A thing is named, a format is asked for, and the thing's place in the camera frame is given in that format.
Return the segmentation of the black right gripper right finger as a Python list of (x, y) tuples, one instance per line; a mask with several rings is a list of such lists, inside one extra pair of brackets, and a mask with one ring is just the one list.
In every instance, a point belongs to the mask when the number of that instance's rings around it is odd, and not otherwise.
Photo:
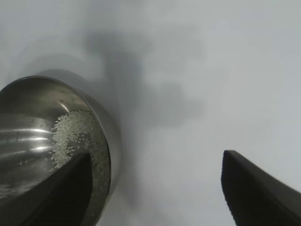
[(301, 194), (236, 151), (223, 153), (222, 191), (237, 226), (299, 226)]

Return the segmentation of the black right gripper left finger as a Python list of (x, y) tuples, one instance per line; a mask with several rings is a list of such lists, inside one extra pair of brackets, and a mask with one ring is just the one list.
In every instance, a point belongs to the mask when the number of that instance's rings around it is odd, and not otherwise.
[(92, 193), (89, 153), (78, 153), (37, 186), (1, 206), (2, 226), (79, 226)]

